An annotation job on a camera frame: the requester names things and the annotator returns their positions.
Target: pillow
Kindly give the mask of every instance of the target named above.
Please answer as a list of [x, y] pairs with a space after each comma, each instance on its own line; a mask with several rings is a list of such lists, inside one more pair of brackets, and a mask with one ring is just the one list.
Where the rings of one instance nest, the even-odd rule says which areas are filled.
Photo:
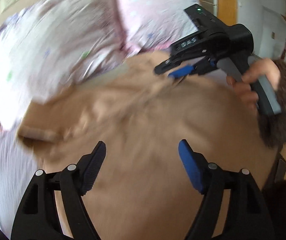
[[113, 0], [43, 0], [0, 31], [0, 123], [10, 129], [31, 100], [46, 103], [122, 63]]
[[199, 0], [118, 0], [129, 56], [164, 49], [197, 31], [184, 9]]

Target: pink floral pillow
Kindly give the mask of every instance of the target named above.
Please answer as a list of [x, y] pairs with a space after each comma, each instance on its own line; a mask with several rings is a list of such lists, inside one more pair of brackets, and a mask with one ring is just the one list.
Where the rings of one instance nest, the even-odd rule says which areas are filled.
[[129, 56], [165, 49], [197, 28], [184, 9], [199, 0], [117, 0]]

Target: finger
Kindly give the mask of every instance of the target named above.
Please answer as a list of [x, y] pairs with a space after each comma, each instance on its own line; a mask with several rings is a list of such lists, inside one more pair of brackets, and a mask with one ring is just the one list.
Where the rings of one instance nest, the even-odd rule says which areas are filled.
[[237, 82], [233, 86], [234, 92], [240, 97], [244, 93], [251, 92], [251, 86], [243, 82]]
[[233, 87], [233, 85], [236, 83], [236, 80], [233, 77], [231, 77], [231, 76], [227, 76], [226, 77], [226, 83], [229, 86]]
[[256, 104], [256, 102], [259, 100], [258, 94], [254, 91], [245, 93], [240, 98], [241, 98], [241, 101], [246, 105]]
[[262, 75], [266, 75], [273, 89], [276, 90], [281, 74], [274, 62], [269, 58], [253, 63], [248, 71], [242, 76], [242, 80], [249, 84], [255, 82]]
[[258, 114], [258, 108], [256, 106], [256, 104], [254, 103], [250, 103], [250, 104], [247, 104], [246, 107], [255, 115]]

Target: blue gripper pad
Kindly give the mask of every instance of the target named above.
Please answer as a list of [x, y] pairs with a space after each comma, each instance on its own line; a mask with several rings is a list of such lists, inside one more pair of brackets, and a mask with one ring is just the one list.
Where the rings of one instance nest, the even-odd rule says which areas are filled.
[[186, 140], [179, 143], [179, 155], [193, 187], [204, 194], [203, 173], [208, 165], [206, 159], [202, 154], [193, 152]]
[[168, 74], [168, 77], [180, 78], [189, 75], [194, 70], [192, 65], [186, 65]]

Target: beige blanket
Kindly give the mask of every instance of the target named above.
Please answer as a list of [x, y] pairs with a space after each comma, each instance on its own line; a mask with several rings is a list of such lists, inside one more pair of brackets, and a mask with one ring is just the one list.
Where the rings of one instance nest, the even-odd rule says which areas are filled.
[[[248, 168], [259, 187], [275, 159], [255, 117], [232, 91], [204, 77], [175, 82], [154, 75], [167, 57], [140, 54], [55, 102], [32, 103], [19, 129], [47, 173], [77, 163], [99, 140], [106, 143], [94, 187], [83, 197], [103, 240], [184, 239], [202, 196], [179, 158], [182, 139], [223, 169]], [[227, 197], [215, 235], [224, 225]], [[67, 226], [58, 194], [57, 205]]]

